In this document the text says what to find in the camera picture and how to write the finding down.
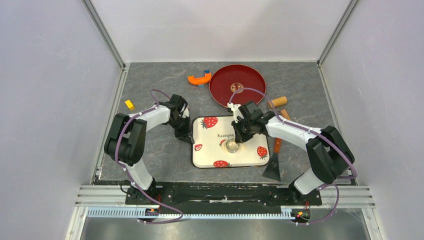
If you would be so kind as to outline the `strawberry pattern tray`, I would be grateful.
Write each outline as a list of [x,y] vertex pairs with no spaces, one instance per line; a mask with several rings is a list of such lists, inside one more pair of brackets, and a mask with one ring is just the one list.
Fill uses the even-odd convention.
[[232,116],[202,116],[193,120],[192,164],[199,169],[260,167],[270,153],[265,135],[236,143]]

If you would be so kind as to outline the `wooden dough roller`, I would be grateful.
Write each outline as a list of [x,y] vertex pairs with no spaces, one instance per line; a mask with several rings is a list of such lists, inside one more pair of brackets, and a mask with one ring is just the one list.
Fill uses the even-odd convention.
[[289,105],[289,101],[288,98],[286,96],[281,96],[278,98],[274,98],[271,101],[268,101],[267,105],[268,108],[271,110],[272,106],[274,106],[275,109],[277,108],[281,108],[280,110],[280,114],[282,115],[283,118],[287,119],[287,120],[291,120],[286,108]]

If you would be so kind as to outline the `small metal cup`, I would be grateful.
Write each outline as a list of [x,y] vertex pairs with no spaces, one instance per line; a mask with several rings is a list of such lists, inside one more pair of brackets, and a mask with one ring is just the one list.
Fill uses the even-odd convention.
[[233,138],[233,139],[228,139],[225,142],[225,147],[229,153],[236,153],[240,148],[240,144],[237,143],[236,140]]

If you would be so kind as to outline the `white dough piece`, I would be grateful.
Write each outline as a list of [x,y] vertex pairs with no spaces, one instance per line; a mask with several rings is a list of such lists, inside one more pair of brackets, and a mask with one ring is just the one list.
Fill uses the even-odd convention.
[[220,146],[224,152],[229,154],[235,154],[246,149],[246,145],[244,143],[236,143],[234,138],[224,140]]

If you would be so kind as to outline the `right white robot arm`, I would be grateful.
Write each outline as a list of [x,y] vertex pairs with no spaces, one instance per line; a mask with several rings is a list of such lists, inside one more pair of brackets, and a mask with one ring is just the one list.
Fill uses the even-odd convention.
[[284,118],[274,110],[264,113],[253,101],[243,105],[228,103],[227,106],[233,113],[231,125],[236,143],[248,142],[255,135],[265,135],[307,152],[310,168],[290,184],[288,191],[293,203],[302,204],[310,192],[332,184],[347,169],[353,169],[354,155],[335,127],[308,127]]

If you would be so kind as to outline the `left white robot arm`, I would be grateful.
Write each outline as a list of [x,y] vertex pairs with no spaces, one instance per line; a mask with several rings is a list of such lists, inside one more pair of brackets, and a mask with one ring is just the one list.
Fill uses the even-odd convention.
[[156,200],[157,191],[151,187],[154,178],[142,157],[148,131],[159,125],[172,127],[177,140],[194,144],[188,102],[173,94],[169,101],[160,101],[145,111],[116,114],[103,147],[104,152],[126,172],[131,185],[139,189],[137,196],[145,204]]

